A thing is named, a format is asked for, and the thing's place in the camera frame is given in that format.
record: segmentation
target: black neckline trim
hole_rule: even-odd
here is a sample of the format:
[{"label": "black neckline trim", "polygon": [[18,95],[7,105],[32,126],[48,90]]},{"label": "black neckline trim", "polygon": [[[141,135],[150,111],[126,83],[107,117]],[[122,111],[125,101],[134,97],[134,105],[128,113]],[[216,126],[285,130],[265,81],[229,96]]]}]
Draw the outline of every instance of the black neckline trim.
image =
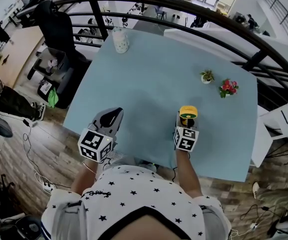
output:
[{"label": "black neckline trim", "polygon": [[106,230],[99,238],[98,240],[107,240],[112,239],[118,232],[120,232],[124,227],[131,224],[132,222],[136,221],[137,219],[145,216],[150,215],[154,217],[156,220],[158,220],[161,224],[163,224],[166,228],[168,228],[171,232],[173,232],[175,235],[177,235],[180,239],[186,239],[191,240],[191,238],[176,224],[171,222],[169,219],[167,219],[165,216],[163,216],[160,212],[149,208],[149,207],[142,207],[140,209],[137,209],[135,211],[132,211],[128,215],[126,215],[124,218],[116,222],[114,225],[112,225],[108,230]]}]

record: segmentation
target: bracelet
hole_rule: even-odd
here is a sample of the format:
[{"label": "bracelet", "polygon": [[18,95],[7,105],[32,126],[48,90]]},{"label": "bracelet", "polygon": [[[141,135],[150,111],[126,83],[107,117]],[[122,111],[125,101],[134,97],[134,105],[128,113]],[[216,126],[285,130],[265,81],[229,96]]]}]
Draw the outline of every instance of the bracelet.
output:
[{"label": "bracelet", "polygon": [[87,169],[89,169],[92,173],[94,173],[94,174],[96,175],[96,173],[95,173],[91,168],[89,168],[89,167],[85,164],[85,162],[83,162],[83,165],[85,165],[85,167],[86,167]]}]

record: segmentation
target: black and white square marker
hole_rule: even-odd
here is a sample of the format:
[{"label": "black and white square marker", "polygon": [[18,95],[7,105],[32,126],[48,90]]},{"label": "black and white square marker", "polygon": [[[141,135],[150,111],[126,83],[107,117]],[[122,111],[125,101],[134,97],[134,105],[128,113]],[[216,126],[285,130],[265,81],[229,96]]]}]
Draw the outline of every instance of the black and white square marker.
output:
[{"label": "black and white square marker", "polygon": [[194,130],[184,129],[183,137],[189,137],[189,138],[195,139],[196,133]]},{"label": "black and white square marker", "polygon": [[102,160],[112,149],[112,142],[108,143],[106,147],[100,152],[100,160]]},{"label": "black and white square marker", "polygon": [[91,158],[91,159],[93,159],[93,160],[97,160],[96,152],[91,151],[91,150],[89,150],[89,149],[86,149],[86,148],[84,148],[84,147],[82,147],[82,146],[80,147],[80,150],[82,151],[82,155],[83,155],[84,157]]},{"label": "black and white square marker", "polygon": [[179,132],[178,132],[177,129],[176,129],[176,132],[175,132],[175,135],[174,135],[174,141],[175,141],[175,145],[177,146],[177,143],[179,141]]},{"label": "black and white square marker", "polygon": [[101,144],[102,140],[103,140],[102,135],[98,135],[96,133],[93,133],[92,131],[88,131],[84,139],[82,140],[81,144],[96,150],[99,148],[99,145]]},{"label": "black and white square marker", "polygon": [[193,148],[193,145],[194,145],[194,141],[192,139],[188,140],[188,139],[182,138],[178,147],[180,149],[191,151]]}]

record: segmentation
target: potted plant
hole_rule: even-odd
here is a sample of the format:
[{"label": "potted plant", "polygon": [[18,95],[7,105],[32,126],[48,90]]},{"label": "potted plant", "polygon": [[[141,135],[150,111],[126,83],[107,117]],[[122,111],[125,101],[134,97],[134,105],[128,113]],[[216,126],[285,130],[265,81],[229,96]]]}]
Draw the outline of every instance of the potted plant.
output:
[{"label": "potted plant", "polygon": [[222,86],[219,87],[220,97],[225,98],[226,96],[237,94],[239,86],[236,81],[230,81],[230,79],[225,79],[222,82]]},{"label": "potted plant", "polygon": [[214,75],[211,70],[205,70],[200,75],[202,76],[202,82],[206,85],[214,81]]}]

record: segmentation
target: green cloth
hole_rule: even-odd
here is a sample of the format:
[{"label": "green cloth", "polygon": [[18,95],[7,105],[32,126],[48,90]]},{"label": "green cloth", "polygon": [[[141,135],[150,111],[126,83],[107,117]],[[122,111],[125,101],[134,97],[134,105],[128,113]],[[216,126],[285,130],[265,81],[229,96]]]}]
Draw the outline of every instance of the green cloth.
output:
[{"label": "green cloth", "polygon": [[58,103],[58,96],[55,88],[53,88],[52,90],[50,90],[48,95],[48,104],[54,108],[56,103]]}]

